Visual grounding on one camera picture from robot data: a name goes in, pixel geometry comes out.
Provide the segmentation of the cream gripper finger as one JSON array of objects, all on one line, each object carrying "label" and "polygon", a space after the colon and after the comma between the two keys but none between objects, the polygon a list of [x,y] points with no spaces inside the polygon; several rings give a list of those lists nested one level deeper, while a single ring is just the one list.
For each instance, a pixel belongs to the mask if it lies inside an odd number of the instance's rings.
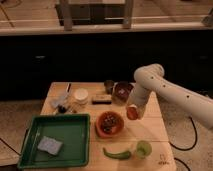
[{"label": "cream gripper finger", "polygon": [[127,106],[126,106],[126,109],[129,109],[129,108],[137,108],[137,106],[135,105],[135,104],[128,104]]},{"label": "cream gripper finger", "polygon": [[142,117],[144,116],[145,110],[146,110],[146,106],[138,107],[137,109],[138,119],[142,119]]}]

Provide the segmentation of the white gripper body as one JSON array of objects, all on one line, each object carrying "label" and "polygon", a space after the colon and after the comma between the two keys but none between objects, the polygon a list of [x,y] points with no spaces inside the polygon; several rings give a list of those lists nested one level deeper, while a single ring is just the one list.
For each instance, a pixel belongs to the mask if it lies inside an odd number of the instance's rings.
[{"label": "white gripper body", "polygon": [[140,85],[136,85],[130,92],[128,102],[137,107],[144,107],[150,96],[150,91]]}]

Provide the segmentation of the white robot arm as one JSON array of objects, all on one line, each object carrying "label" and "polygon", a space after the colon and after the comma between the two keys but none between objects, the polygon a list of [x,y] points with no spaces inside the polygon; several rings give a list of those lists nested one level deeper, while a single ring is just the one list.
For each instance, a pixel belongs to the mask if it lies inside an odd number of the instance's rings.
[{"label": "white robot arm", "polygon": [[154,91],[213,131],[213,99],[165,80],[164,68],[160,64],[137,68],[134,72],[134,80],[135,86],[129,95],[128,105],[134,104],[144,110],[150,93]]}]

